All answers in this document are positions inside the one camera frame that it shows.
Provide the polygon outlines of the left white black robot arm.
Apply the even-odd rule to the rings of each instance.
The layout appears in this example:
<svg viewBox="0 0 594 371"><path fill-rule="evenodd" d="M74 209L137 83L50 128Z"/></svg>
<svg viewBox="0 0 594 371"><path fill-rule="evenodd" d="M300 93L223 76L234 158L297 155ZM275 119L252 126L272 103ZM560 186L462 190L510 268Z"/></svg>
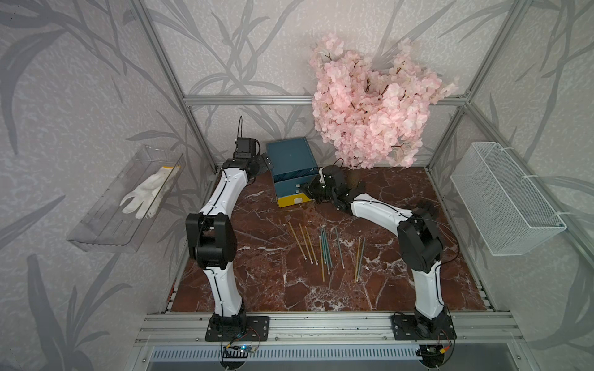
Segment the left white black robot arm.
<svg viewBox="0 0 594 371"><path fill-rule="evenodd" d="M213 292L213 325L220 331L243 333L247 315L233 269L238 238L231 214L242 190L270 167L256 139L239 137L235 145L233 157L222 165L210 199L199 213L187 216L185 225L190 258L203 270Z"/></svg>

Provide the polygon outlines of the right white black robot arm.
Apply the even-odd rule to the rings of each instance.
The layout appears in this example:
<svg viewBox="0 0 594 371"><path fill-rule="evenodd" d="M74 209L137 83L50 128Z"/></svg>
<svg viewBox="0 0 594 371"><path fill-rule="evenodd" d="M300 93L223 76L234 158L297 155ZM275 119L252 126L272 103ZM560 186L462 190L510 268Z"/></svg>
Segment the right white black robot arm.
<svg viewBox="0 0 594 371"><path fill-rule="evenodd" d="M371 221L398 238L402 259L413 273L416 299L414 315L396 315L396 326L403 329L411 325L422 339L436 338L450 327L440 282L444 244L435 205L420 203L413 210L393 207L365 193L364 182L349 188L343 170L335 165L321 168L301 189L310 199L332 203L338 210Z"/></svg>

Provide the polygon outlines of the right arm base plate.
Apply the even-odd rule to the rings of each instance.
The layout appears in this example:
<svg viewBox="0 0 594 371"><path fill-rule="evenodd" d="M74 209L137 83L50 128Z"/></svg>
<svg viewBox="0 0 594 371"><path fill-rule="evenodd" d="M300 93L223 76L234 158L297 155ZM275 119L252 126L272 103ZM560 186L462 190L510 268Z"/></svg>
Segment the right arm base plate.
<svg viewBox="0 0 594 371"><path fill-rule="evenodd" d="M391 316L391 328L395 340L435 340L448 343L457 339L453 320L446 310L442 310L433 319L426 318L419 312L413 315L396 312Z"/></svg>

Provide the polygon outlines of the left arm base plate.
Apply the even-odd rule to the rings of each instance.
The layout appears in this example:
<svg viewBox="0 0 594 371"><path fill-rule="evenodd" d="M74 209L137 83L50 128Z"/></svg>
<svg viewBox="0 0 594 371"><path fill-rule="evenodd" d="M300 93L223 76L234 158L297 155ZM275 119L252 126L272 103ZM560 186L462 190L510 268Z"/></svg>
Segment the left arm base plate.
<svg viewBox="0 0 594 371"><path fill-rule="evenodd" d="M205 341L209 343L265 342L268 340L269 329L268 316L222 317L213 314L207 326Z"/></svg>

